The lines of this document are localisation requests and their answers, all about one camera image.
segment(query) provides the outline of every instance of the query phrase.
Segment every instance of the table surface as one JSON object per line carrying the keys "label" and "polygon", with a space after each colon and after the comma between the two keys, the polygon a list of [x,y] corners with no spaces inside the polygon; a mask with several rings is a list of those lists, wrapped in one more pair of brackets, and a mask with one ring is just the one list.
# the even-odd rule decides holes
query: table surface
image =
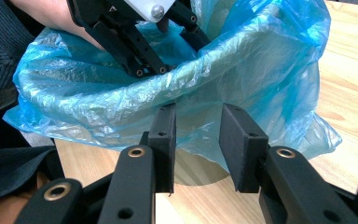
{"label": "table surface", "polygon": [[[326,2],[331,33],[320,60],[318,114],[341,135],[336,151],[310,160],[328,182],[350,192],[358,187],[358,6]],[[112,173],[118,152],[56,141],[66,177],[84,186]],[[264,223],[257,194],[234,192],[220,166],[178,150],[175,193],[157,194],[157,223]]]}

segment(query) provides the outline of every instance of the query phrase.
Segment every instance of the black plastic bracket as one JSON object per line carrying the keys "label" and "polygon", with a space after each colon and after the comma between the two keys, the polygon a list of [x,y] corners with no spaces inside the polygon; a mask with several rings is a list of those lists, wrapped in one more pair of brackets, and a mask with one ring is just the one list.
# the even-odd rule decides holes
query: black plastic bracket
{"label": "black plastic bracket", "polygon": [[[72,19],[85,28],[125,71],[134,77],[165,74],[173,69],[164,64],[135,27],[143,19],[123,0],[67,0]],[[175,1],[166,16],[185,26],[181,36],[198,51],[210,40],[197,26],[197,16]]]}
{"label": "black plastic bracket", "polygon": [[325,182],[290,147],[269,147],[267,136],[240,107],[223,106],[220,147],[235,190],[258,192],[267,223],[358,223],[358,192]]}
{"label": "black plastic bracket", "polygon": [[257,193],[259,183],[255,177],[258,158],[265,158],[269,138],[255,121],[240,107],[223,104],[219,145],[235,190]]}
{"label": "black plastic bracket", "polygon": [[175,104],[161,107],[140,144],[127,147],[116,170],[82,189],[56,179],[31,198],[16,223],[154,223],[155,193],[173,193]]}

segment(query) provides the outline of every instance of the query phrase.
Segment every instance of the person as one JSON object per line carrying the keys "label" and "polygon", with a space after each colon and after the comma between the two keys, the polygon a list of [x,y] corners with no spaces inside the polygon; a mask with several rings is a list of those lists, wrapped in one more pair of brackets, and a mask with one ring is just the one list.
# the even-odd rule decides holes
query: person
{"label": "person", "polygon": [[[17,64],[45,26],[78,35],[99,47],[84,28],[73,23],[66,0],[0,0],[0,223],[14,222],[30,198],[28,189],[34,190],[37,167],[46,163],[45,158],[58,159],[55,147],[29,147],[21,133],[2,120],[5,112],[17,104],[12,82]],[[56,174],[63,176],[60,169]],[[43,183],[46,178],[37,179]],[[23,192],[8,195],[22,189],[26,196]]]}
{"label": "person", "polygon": [[29,146],[2,117],[17,104],[18,94],[12,82],[16,66],[44,26],[81,36],[100,48],[84,28],[74,24],[66,0],[0,0],[0,148]]}

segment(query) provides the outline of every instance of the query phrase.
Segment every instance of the plastic bag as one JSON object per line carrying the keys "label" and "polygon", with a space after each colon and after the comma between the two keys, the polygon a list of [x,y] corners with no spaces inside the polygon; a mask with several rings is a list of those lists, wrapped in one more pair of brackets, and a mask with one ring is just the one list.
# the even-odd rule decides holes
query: plastic bag
{"label": "plastic bag", "polygon": [[323,0],[195,0],[199,25],[213,40],[196,53],[170,23],[138,25],[162,61],[177,68],[136,79],[105,51],[45,29],[14,76],[19,106],[5,120],[24,132],[99,147],[138,144],[157,109],[176,103],[177,148],[227,168],[218,145],[222,103],[241,106],[272,146],[308,158],[339,144],[315,114],[318,60],[330,17]]}

